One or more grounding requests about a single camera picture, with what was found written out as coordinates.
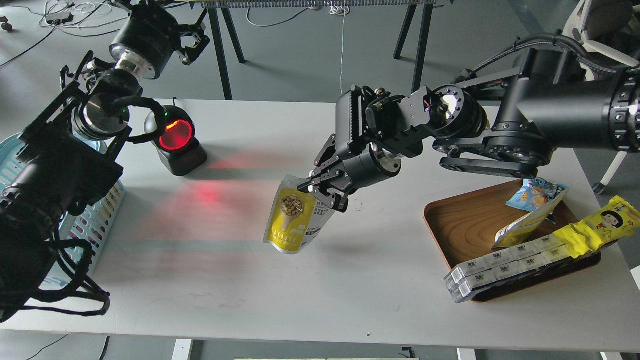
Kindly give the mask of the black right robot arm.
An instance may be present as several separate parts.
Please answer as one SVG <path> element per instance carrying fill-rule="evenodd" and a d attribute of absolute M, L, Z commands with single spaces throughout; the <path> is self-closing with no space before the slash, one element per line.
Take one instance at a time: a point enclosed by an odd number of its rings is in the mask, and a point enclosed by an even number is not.
<path fill-rule="evenodd" d="M 521 179 L 558 148 L 637 153 L 639 66 L 597 63 L 575 39 L 537 34 L 439 88 L 403 96 L 353 86 L 297 189 L 343 213 L 349 195 L 396 177 L 427 138 L 444 169 Z"/>

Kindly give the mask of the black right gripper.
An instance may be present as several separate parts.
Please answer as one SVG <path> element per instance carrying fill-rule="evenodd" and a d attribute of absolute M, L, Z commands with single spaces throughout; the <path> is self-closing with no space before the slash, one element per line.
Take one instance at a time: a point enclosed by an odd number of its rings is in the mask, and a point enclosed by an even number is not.
<path fill-rule="evenodd" d="M 298 184 L 298 191 L 312 194 L 328 208 L 345 213 L 349 193 L 396 177 L 402 158 L 375 143 L 363 150 L 350 150 L 345 141 L 327 139 L 314 160 L 315 168 Z"/>

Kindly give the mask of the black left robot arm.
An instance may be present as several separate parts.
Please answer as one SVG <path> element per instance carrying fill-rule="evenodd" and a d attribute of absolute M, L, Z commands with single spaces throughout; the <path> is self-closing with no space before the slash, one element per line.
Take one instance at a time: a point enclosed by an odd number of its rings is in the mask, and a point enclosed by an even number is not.
<path fill-rule="evenodd" d="M 87 239 L 62 239 L 64 215 L 80 216 L 106 199 L 123 174 L 116 159 L 126 143 L 151 142 L 165 167 L 185 176 L 208 159 L 185 110 L 143 96 L 142 79 L 158 79 L 171 56 L 190 65 L 210 43 L 202 25 L 180 24 L 153 0 L 117 5 L 129 16 L 110 44 L 113 62 L 88 51 L 61 93 L 19 135 L 25 165 L 1 192 L 1 321 L 29 310 L 29 300 L 77 297 L 102 303 L 83 317 L 104 315 L 110 295 L 89 276 L 95 251 Z"/>

